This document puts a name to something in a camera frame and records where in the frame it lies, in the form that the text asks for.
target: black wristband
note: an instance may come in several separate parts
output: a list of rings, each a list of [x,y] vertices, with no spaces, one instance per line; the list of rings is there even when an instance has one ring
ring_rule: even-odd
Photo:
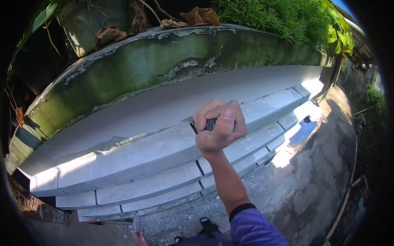
[[[239,212],[241,212],[241,211],[243,211],[243,210],[245,210],[245,209],[256,209],[256,206],[254,206],[254,205],[251,204],[251,203],[245,203],[245,204],[239,205],[238,207],[236,207],[236,208],[230,213],[230,216],[229,216],[229,221],[230,221],[230,223],[231,223],[231,221],[232,221],[232,218],[234,218],[234,216],[236,216]]]

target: purple sleeve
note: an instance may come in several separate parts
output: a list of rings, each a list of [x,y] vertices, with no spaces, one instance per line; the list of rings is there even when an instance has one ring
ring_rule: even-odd
[[[231,239],[238,246],[288,246],[286,239],[257,209],[245,209],[231,220]]]

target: dry leaf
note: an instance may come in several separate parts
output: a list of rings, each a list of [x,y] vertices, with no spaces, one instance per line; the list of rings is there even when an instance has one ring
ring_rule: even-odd
[[[144,11],[142,11],[142,9],[136,4],[136,2],[134,2],[131,7],[133,8],[136,15],[133,19],[133,28],[127,32],[129,36],[133,36],[139,34],[142,31],[145,31],[147,23]]]
[[[15,110],[15,113],[17,115],[17,122],[18,122],[19,126],[22,127],[23,126],[23,118],[24,118],[22,108],[17,107],[17,109]]]
[[[124,31],[119,31],[118,26],[115,25],[102,26],[95,35],[95,38],[98,40],[92,45],[93,49],[95,50],[101,49],[101,39],[104,37],[104,35],[113,36],[116,42],[127,38],[127,33]]]
[[[203,9],[195,7],[190,13],[180,14],[190,26],[214,25],[220,26],[219,16],[212,8]]]
[[[184,23],[182,21],[176,22],[175,20],[162,20],[160,27],[164,29],[170,29],[170,28],[181,28],[188,26],[187,23]]]

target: blue sky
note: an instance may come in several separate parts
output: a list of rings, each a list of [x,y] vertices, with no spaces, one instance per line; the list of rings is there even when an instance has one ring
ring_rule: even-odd
[[[331,1],[334,4],[338,5],[339,7],[341,7],[344,11],[348,12],[353,18],[355,18],[353,13],[350,11],[350,9],[346,6],[346,4],[342,0],[331,0]]]

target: hand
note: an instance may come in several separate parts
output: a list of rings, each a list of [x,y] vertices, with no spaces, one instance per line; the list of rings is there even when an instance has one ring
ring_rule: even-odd
[[[138,246],[149,246],[149,242],[146,239],[146,237],[144,236],[144,228],[141,228],[141,230],[139,231],[139,233],[132,233],[132,238],[134,239],[134,241],[136,242],[136,244],[138,244]]]
[[[203,104],[193,118],[195,127],[199,130],[196,145],[204,156],[221,151],[247,133],[245,118],[237,100],[225,104],[213,99]],[[204,130],[206,120],[213,118],[218,118],[215,129]]]

